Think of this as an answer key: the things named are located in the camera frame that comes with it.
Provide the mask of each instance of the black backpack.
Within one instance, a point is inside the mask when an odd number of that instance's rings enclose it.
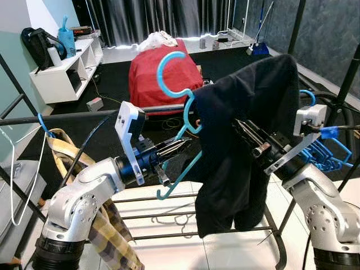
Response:
[[[63,53],[60,55],[60,59],[63,60],[66,58],[66,49],[64,44],[57,38],[50,35],[42,28],[33,29],[33,28],[25,28],[21,32],[21,39],[24,43],[25,47],[28,49],[29,53],[33,57],[35,63],[39,66],[36,74],[40,70],[45,70],[49,66],[53,66],[51,61],[50,55],[47,51],[49,47],[49,39],[56,41],[57,43],[61,44],[64,48]]]

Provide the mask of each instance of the white cloth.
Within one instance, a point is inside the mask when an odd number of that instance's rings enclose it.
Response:
[[[154,32],[148,35],[147,39],[140,43],[140,45],[137,47],[137,51],[143,52],[146,50],[153,50],[161,47],[161,45],[175,47],[178,46],[178,43],[176,39],[174,39],[165,31]]]

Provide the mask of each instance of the blue bag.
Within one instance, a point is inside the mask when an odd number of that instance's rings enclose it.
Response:
[[[69,30],[65,26],[67,20],[68,20],[68,17],[66,15],[64,15],[64,18],[62,20],[62,28],[59,28],[59,30],[58,30],[58,38],[64,44],[64,46],[66,48],[66,51],[67,51],[66,58],[70,58],[77,54],[77,50],[75,48],[74,33],[72,30]]]

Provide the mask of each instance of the white bottle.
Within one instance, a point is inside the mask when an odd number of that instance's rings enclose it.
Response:
[[[50,47],[47,48],[47,51],[49,52],[50,58],[54,66],[61,66],[62,62],[60,60],[60,56],[57,53],[57,49],[53,44],[50,45]]]

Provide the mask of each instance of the red cloth cover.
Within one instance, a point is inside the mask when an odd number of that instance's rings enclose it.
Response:
[[[184,41],[177,39],[177,42],[177,47],[167,47],[163,45],[157,49],[141,52],[131,62],[129,91],[130,102],[132,104],[138,107],[149,107],[182,104],[185,102],[186,96],[171,98],[165,95],[156,81],[156,70],[158,69],[160,61],[170,52],[182,51],[186,54],[186,57],[184,59],[172,59],[166,65],[163,78],[169,89],[173,92],[179,92],[184,88],[195,90],[203,86],[201,74],[187,53]]]

